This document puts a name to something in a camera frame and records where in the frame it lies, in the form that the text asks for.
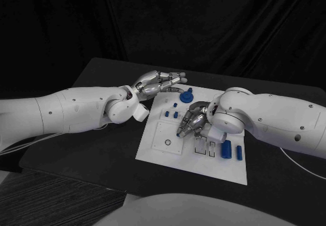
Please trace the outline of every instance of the black backdrop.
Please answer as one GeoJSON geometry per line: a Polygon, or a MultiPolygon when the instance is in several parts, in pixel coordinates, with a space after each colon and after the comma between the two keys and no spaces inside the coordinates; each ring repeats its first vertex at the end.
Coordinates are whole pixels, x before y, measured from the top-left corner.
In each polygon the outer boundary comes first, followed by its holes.
{"type": "Polygon", "coordinates": [[[0,40],[0,99],[70,87],[93,57],[324,89],[320,0],[2,0],[0,40]]]}

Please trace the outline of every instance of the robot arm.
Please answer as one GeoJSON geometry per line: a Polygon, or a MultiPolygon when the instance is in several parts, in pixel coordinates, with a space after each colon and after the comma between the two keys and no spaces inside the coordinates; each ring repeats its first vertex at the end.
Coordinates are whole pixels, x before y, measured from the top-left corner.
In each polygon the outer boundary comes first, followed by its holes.
{"type": "Polygon", "coordinates": [[[142,121],[148,109],[139,101],[186,82],[184,73],[151,71],[135,84],[121,87],[77,87],[44,97],[0,100],[0,152],[20,140],[49,133],[79,133],[131,116],[142,121]]]}
{"type": "MultiPolygon", "coordinates": [[[[304,100],[271,94],[253,95],[246,89],[229,88],[199,114],[212,125],[204,136],[223,142],[226,133],[242,133],[287,150],[326,158],[326,108],[304,100]]],[[[191,120],[180,124],[180,137],[196,130],[191,120]]]]}

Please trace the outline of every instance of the carpet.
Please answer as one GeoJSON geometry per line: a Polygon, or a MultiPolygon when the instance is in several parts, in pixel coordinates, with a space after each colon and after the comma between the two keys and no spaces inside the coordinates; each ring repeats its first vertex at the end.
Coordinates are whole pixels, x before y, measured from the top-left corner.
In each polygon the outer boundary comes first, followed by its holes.
{"type": "Polygon", "coordinates": [[[101,186],[23,170],[0,185],[0,226],[90,226],[124,198],[101,186]]]}

